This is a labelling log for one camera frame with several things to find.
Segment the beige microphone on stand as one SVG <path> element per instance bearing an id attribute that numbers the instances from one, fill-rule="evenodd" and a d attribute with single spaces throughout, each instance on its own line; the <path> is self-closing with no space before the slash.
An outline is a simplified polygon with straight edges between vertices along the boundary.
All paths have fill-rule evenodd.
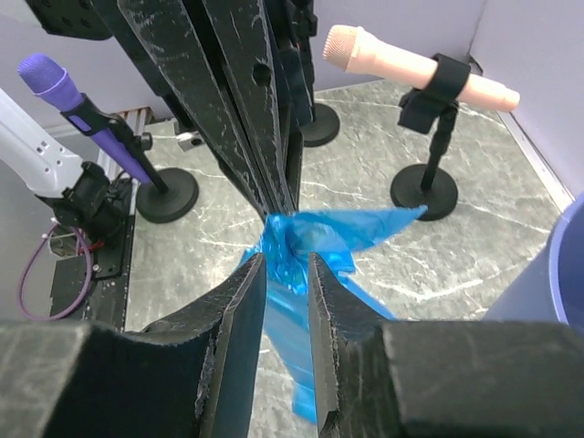
<path id="1" fill-rule="evenodd" d="M 425 222 L 450 215 L 458 202 L 458 187 L 440 168 L 440 161 L 450 145 L 459 104 L 511 112 L 518 106 L 520 94 L 472 73 L 461 61 L 443 54 L 425 57 L 413 53 L 381 41 L 361 26 L 332 26 L 323 58 L 345 72 L 390 79 L 411 88 L 400 99 L 398 125 L 420 134 L 435 132 L 428 162 L 407 166 L 395 175 L 391 200 L 399 207 L 425 206 L 420 217 Z"/>

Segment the purple clear box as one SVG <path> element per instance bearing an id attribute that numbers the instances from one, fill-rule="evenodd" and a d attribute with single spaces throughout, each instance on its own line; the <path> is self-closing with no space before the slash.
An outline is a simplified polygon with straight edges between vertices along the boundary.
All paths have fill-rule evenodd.
<path id="1" fill-rule="evenodd" d="M 183 151 L 204 145 L 204 139 L 198 131 L 185 131 L 175 135 L 175 139 Z"/>

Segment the black microphone on stand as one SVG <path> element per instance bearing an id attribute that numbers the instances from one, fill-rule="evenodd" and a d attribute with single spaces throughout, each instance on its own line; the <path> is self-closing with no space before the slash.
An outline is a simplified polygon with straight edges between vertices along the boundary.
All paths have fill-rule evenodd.
<path id="1" fill-rule="evenodd" d="M 312 121 L 302 127 L 304 146 L 316 148 L 333 141 L 339 134 L 340 120 L 337 112 L 328 105 L 316 102 L 315 67 L 310 39 L 318 32 L 318 18 L 313 1 L 289 1 L 288 10 L 297 39 L 297 48 L 311 100 Z"/>

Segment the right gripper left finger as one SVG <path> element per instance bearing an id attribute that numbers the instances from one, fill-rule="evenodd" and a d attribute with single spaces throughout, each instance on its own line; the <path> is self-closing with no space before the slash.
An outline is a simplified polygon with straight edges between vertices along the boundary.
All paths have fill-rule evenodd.
<path id="1" fill-rule="evenodd" d="M 4 437 L 244 437 L 266 260 L 139 332 L 87 322 L 1 326 Z"/>

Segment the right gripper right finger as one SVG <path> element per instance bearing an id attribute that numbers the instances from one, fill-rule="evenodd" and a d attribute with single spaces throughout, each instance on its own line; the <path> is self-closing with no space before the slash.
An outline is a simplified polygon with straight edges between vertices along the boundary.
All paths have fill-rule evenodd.
<path id="1" fill-rule="evenodd" d="M 580 437 L 583 340 L 541 322 L 389 320 L 308 260 L 322 437 Z"/>

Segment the blue plastic trash bin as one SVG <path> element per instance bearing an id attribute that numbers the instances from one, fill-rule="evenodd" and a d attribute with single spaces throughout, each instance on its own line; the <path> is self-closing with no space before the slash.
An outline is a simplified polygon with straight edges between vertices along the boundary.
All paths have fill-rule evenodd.
<path id="1" fill-rule="evenodd" d="M 583 331 L 583 196 L 558 218 L 546 245 L 483 316 L 559 322 Z"/>

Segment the blue trash bag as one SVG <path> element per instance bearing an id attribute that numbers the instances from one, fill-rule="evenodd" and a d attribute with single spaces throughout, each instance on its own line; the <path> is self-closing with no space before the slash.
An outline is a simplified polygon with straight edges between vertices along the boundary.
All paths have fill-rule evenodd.
<path id="1" fill-rule="evenodd" d="M 392 313 L 351 279 L 354 254 L 376 247 L 426 213 L 426 206 L 325 209 L 270 214 L 258 242 L 242 258 L 266 257 L 264 330 L 294 381 L 292 411 L 316 422 L 308 322 L 308 256 L 317 253 L 350 293 L 385 318 Z"/>

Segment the purple microphone on stand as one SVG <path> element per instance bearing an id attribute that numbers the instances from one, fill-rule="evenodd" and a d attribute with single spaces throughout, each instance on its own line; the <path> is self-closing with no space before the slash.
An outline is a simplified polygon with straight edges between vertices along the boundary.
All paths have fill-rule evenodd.
<path id="1" fill-rule="evenodd" d="M 167 224 L 191 211 L 199 195 L 197 181 L 179 168 L 154 169 L 145 156 L 152 146 L 150 133 L 138 135 L 121 116 L 100 110 L 78 90 L 68 71 L 45 54 L 33 54 L 21 61 L 18 75 L 37 97 L 59 110 L 64 119 L 140 183 L 136 208 L 144 219 Z"/>

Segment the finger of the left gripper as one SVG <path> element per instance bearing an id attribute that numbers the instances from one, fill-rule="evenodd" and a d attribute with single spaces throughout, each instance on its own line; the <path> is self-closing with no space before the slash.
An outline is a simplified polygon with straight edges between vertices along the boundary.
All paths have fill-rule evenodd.
<path id="1" fill-rule="evenodd" d="M 298 209 L 303 138 L 265 3 L 204 1 L 271 213 Z"/>
<path id="2" fill-rule="evenodd" d="M 230 181 L 260 216 L 267 216 L 271 208 L 267 188 L 229 87 L 204 53 L 206 46 L 185 2 L 95 1 L 93 5 L 122 47 L 143 49 Z"/>

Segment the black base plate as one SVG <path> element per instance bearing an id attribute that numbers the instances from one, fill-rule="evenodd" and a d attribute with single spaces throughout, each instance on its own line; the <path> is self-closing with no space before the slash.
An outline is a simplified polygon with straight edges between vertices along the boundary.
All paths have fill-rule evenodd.
<path id="1" fill-rule="evenodd" d="M 83 301 L 68 315 L 72 320 L 98 321 L 123 331 L 129 297 L 130 265 L 135 217 L 128 217 L 126 234 L 115 247 L 95 251 L 89 288 Z M 72 304 L 82 290 L 86 276 L 83 255 L 56 263 L 49 315 L 55 316 Z"/>

